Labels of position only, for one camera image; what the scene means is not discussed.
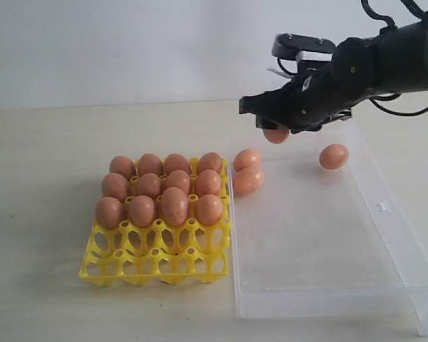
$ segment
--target plastic box lid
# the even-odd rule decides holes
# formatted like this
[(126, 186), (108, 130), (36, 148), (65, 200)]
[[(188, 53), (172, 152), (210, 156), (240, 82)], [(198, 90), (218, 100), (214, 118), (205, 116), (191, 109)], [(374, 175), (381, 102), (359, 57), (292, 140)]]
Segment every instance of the plastic box lid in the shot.
[[(332, 143), (350, 151), (335, 171), (318, 162)], [(263, 152), (266, 181), (256, 193), (235, 196), (232, 206), (237, 315), (413, 310), (419, 333), (427, 335), (428, 256), (353, 120), (282, 145), (263, 137), (233, 140), (230, 161), (249, 147)]]

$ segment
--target egg tray cup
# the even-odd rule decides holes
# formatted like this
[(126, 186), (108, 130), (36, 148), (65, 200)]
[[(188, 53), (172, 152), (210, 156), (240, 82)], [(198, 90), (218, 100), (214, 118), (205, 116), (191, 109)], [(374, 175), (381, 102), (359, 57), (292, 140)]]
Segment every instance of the egg tray cup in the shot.
[[(133, 285), (144, 285), (152, 279), (168, 284), (177, 284), (186, 278), (195, 278), (211, 283), (228, 274), (225, 250), (230, 246), (230, 196), (228, 195), (227, 160), (223, 160), (220, 173), (222, 186), (219, 194), (224, 211), (213, 226), (202, 225), (195, 218), (198, 196), (194, 194), (197, 179), (198, 158), (190, 159), (193, 174), (189, 217), (180, 227), (170, 227), (158, 211), (158, 218), (151, 226), (136, 227), (129, 219), (115, 229), (105, 229), (93, 223), (88, 238), (79, 277), (98, 286), (109, 286), (117, 280)], [(162, 175), (164, 182), (167, 176)], [(139, 177), (132, 177), (131, 184)], [(133, 196), (127, 197), (128, 208)], [(156, 204), (160, 207), (161, 196)]]

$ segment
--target egg tray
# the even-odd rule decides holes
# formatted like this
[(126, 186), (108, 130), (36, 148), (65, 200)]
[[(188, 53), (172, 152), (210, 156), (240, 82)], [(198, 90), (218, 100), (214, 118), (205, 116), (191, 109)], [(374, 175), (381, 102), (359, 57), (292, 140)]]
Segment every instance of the egg tray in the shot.
[[(217, 224), (207, 227), (195, 218), (198, 196), (194, 194), (198, 158), (190, 159), (189, 217), (180, 227), (168, 226), (159, 211), (150, 227), (138, 228), (129, 219), (115, 229), (104, 229), (93, 223), (79, 277), (98, 286), (109, 286), (117, 280), (144, 285), (152, 279), (177, 284), (188, 277), (211, 283), (228, 274), (225, 249), (230, 246), (230, 196), (228, 195), (227, 161), (220, 173), (219, 198), (224, 212)], [(167, 175), (160, 177), (166, 181)], [(132, 177), (131, 184), (139, 177)], [(133, 199), (127, 197), (126, 207)], [(157, 197), (159, 207), (161, 196)]]

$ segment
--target black cable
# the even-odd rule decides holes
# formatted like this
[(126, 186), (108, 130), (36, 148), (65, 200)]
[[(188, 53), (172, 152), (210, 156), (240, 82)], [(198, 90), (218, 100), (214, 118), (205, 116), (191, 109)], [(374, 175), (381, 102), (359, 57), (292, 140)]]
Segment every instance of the black cable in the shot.
[(423, 19), (425, 12), (414, 2), (414, 0), (401, 0), (401, 2), (413, 16), (416, 16), (418, 19)]
[(283, 65), (282, 62), (280, 61), (280, 58), (277, 59), (277, 64), (279, 65), (279, 68), (285, 72), (286, 74), (290, 75), (290, 76), (295, 76), (296, 73), (292, 73), (291, 71), (287, 70)]
[(390, 29), (395, 29), (397, 27), (397, 25), (394, 23), (394, 20), (391, 16), (382, 16), (380, 14), (378, 14), (377, 12), (375, 12), (371, 6), (370, 3), (368, 2), (368, 0), (362, 0), (362, 6), (363, 9), (365, 10), (366, 14), (374, 20), (382, 20), (385, 21), (385, 23), (387, 24), (387, 26)]
[(379, 103), (377, 103), (376, 100), (374, 100), (374, 98), (370, 98), (370, 101), (372, 102), (373, 105), (375, 105), (380, 110), (383, 110), (384, 112), (386, 112), (388, 114), (397, 115), (397, 116), (418, 116), (418, 115), (425, 114), (426, 112), (428, 112), (428, 107), (426, 107), (422, 110), (419, 110), (418, 112), (400, 113), (400, 112), (395, 112), (394, 110), (390, 110), (388, 108), (381, 106)]
[(376, 101), (387, 102), (387, 101), (396, 100), (400, 96), (401, 96), (400, 93), (396, 93), (396, 94), (391, 94), (391, 95), (387, 95), (387, 96), (375, 96), (372, 99), (376, 100)]

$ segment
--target white table surface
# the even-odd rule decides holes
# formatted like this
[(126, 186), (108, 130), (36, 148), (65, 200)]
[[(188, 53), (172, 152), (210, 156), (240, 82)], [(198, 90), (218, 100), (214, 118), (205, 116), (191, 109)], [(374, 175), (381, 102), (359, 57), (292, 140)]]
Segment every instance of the white table surface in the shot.
[[(425, 101), (428, 94), (411, 96), (398, 108)], [(166, 144), (185, 139), (182, 132), (255, 129), (251, 115), (236, 113), (236, 101), (0, 111), (0, 342), (418, 339), (406, 314), (237, 320), (230, 276), (178, 288), (98, 288), (78, 279), (112, 156), (150, 150), (133, 147), (133, 136), (150, 130)], [(428, 114), (394, 118), (361, 105), (355, 117), (428, 251)]]

